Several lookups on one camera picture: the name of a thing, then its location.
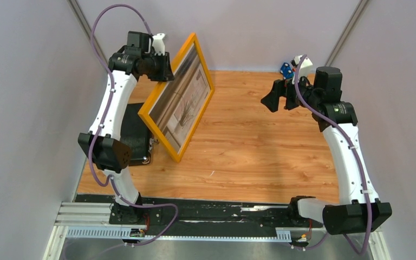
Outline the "photo print board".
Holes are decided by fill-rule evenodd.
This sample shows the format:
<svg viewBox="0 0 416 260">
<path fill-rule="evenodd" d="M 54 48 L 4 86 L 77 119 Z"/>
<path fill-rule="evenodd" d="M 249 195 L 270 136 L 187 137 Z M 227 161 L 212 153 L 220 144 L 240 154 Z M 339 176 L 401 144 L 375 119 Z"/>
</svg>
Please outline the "photo print board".
<svg viewBox="0 0 416 260">
<path fill-rule="evenodd" d="M 196 42 L 188 46 L 173 72 L 174 80 L 164 84 L 149 117 L 168 142 L 169 150 L 180 156 L 213 91 L 213 84 Z"/>
</svg>

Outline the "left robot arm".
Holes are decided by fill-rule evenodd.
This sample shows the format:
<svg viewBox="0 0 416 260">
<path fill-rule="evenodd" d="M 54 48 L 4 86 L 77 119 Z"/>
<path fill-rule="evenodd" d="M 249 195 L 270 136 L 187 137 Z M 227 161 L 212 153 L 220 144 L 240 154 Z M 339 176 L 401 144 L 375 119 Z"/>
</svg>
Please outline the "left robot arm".
<svg viewBox="0 0 416 260">
<path fill-rule="evenodd" d="M 132 224 L 143 220 L 144 207 L 128 172 L 132 150 L 120 140 L 121 126 L 140 76 L 155 82 L 174 80 L 165 37 L 164 33 L 128 32 L 127 43 L 106 64 L 108 81 L 96 118 L 88 132 L 78 137 L 97 184 L 113 187 L 113 217 Z"/>
</svg>

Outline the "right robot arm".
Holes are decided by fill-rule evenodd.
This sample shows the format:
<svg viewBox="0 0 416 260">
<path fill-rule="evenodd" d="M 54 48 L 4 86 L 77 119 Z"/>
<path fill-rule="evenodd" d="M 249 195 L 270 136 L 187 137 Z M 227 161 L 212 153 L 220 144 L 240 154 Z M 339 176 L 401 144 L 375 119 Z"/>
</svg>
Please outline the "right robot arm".
<svg viewBox="0 0 416 260">
<path fill-rule="evenodd" d="M 390 203 L 380 200 L 366 170 L 355 109 L 341 100 L 342 73 L 339 68 L 318 67 L 314 82 L 298 76 L 298 83 L 293 84 L 296 71 L 287 63 L 280 70 L 284 78 L 273 82 L 261 103 L 276 112 L 280 98 L 284 97 L 286 110 L 302 106 L 312 112 L 334 161 L 339 204 L 311 196 L 293 197 L 288 220 L 294 226 L 315 220 L 331 235 L 373 232 L 392 215 L 392 208 Z"/>
</svg>

